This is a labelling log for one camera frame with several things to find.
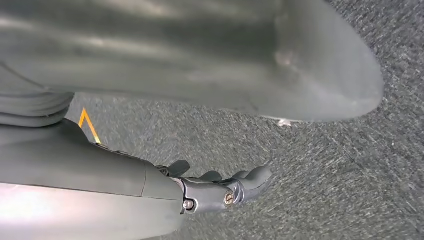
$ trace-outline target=prosthetic hand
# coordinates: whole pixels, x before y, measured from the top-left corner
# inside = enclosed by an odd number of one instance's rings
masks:
[[[178,230],[186,214],[222,211],[259,196],[261,166],[222,180],[87,140],[69,120],[43,128],[0,125],[0,239],[139,240]]]
[[[268,188],[272,176],[269,168],[260,166],[250,172],[240,171],[226,180],[216,171],[209,171],[199,178],[181,177],[190,169],[189,163],[183,160],[169,168],[157,168],[184,192],[182,214],[222,211],[253,200]]]

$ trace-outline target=bolt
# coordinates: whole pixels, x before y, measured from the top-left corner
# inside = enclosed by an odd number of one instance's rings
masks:
[[[227,208],[231,207],[234,204],[234,193],[227,192],[224,197],[224,204]]]
[[[195,206],[195,202],[192,200],[184,200],[184,202],[182,203],[182,207],[185,210],[190,210]]]

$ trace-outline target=robotic hand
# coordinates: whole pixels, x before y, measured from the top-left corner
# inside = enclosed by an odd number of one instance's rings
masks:
[[[266,166],[252,171],[240,171],[223,180],[216,171],[203,176],[181,177],[190,169],[188,162],[180,160],[170,167],[157,166],[165,176],[176,182],[184,192],[182,214],[217,212],[255,199],[270,185],[272,173]]]

